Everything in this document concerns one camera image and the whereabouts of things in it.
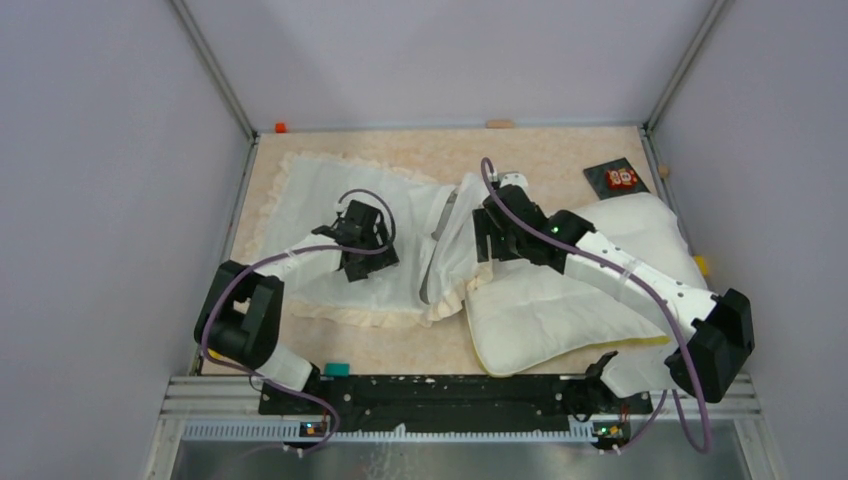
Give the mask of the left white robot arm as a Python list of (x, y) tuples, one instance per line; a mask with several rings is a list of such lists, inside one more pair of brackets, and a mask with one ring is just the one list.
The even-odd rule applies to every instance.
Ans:
[(279, 341), (284, 296), (332, 274), (355, 283), (397, 265), (395, 234), (386, 203), (352, 200), (332, 224), (278, 254), (251, 265), (222, 263), (194, 327), (202, 355), (282, 386), (283, 401), (297, 413), (314, 410), (317, 367)]

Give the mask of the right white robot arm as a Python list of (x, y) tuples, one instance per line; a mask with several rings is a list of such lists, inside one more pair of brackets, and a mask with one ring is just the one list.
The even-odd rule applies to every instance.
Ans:
[(723, 400), (754, 348), (749, 299), (710, 291), (675, 215), (639, 193), (546, 214), (524, 187), (487, 187), (472, 221), (493, 278), (466, 308), (486, 370), (507, 376), (587, 346), (589, 404), (678, 390)]

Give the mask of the white ruffled pillowcase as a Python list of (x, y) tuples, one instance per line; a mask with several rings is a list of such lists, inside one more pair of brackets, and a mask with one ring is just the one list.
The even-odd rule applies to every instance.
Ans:
[(374, 161), (289, 154), (246, 253), (283, 281), (293, 315), (429, 326), (493, 278), (472, 221), (487, 194), (476, 173), (447, 184)]

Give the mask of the white pillow yellow edge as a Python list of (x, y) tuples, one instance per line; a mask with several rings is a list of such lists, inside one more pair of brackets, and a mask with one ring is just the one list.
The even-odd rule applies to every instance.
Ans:
[[(630, 194), (576, 212), (625, 252), (706, 287), (676, 215), (658, 197)], [(646, 350), (666, 339), (606, 293), (525, 260), (495, 263), (492, 280), (467, 293), (465, 308), (478, 361), (496, 377), (576, 372), (610, 351)]]

